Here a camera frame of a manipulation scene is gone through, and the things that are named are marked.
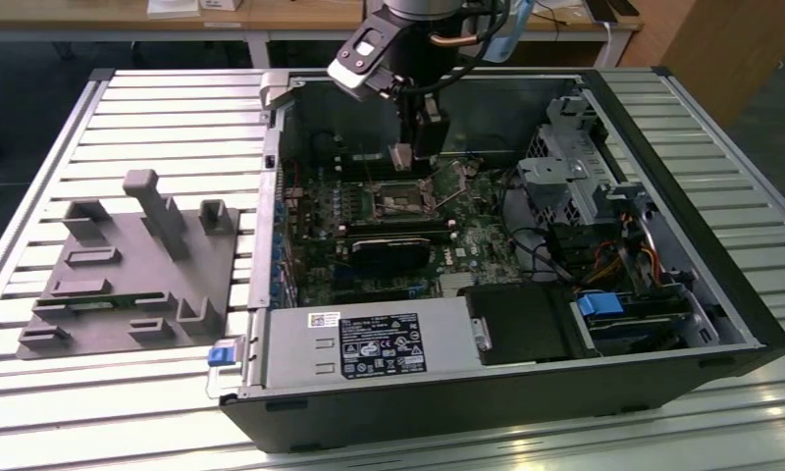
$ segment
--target warning label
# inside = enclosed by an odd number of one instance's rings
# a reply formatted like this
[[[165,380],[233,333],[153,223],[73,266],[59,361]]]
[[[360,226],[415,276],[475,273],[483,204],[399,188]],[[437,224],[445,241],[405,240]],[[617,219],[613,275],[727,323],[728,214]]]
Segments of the warning label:
[[[340,319],[347,380],[428,371],[416,313]]]

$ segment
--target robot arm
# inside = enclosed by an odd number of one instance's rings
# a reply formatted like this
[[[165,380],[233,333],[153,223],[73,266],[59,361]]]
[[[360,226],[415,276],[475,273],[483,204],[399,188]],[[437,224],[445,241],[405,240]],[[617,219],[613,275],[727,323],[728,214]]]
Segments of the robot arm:
[[[528,3],[516,0],[516,7]],[[359,100],[380,94],[396,104],[401,129],[392,159],[399,170],[443,150],[451,120],[440,106],[440,91],[487,56],[512,10],[521,11],[499,0],[384,0],[381,10],[368,16],[337,51],[328,74],[340,88]],[[488,17],[487,27],[477,32],[483,17]],[[473,32],[463,36],[467,26],[473,26]],[[473,61],[453,71],[459,48],[476,44]]]

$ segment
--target blue tab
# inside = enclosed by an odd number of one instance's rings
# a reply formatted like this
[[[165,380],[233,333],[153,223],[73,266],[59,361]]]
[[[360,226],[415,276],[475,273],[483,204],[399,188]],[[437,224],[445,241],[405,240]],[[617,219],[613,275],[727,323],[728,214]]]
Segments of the blue tab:
[[[583,316],[611,316],[623,313],[619,297],[612,292],[593,292],[579,299]]]
[[[236,364],[236,348],[213,346],[209,350],[209,366],[231,366]]]

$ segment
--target floor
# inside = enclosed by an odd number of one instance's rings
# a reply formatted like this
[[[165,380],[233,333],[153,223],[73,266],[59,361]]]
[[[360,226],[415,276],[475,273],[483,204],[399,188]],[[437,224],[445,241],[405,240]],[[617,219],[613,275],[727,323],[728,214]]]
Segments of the floor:
[[[64,61],[49,44],[0,44],[0,235],[95,68],[249,66],[243,44],[145,43],[135,57],[129,44],[81,43],[73,52]],[[320,67],[328,51],[309,57],[296,43],[272,53],[277,64]],[[730,133],[785,195],[785,61]]]

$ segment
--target green circuit board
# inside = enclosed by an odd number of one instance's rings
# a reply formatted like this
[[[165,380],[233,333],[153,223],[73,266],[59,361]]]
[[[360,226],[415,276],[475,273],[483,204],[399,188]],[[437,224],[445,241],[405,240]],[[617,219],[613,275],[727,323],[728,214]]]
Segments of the green circuit board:
[[[332,174],[317,174],[316,179],[307,180],[303,197],[289,204],[295,210],[292,239],[295,259],[300,261],[300,305],[351,303],[365,293],[379,300],[385,300],[385,294],[404,293],[411,299],[440,297],[445,274],[471,273],[476,284],[521,279],[495,211],[500,173],[479,173],[465,161],[455,159],[440,160],[435,168],[429,180],[413,182],[344,183]],[[388,194],[383,203],[377,203],[379,193]],[[419,201],[429,201],[429,214],[413,211],[413,193],[421,194]],[[448,221],[453,239],[431,246],[429,261],[417,270],[395,277],[356,276],[348,259],[349,240],[337,236],[337,226],[344,220],[380,224],[385,218]]]

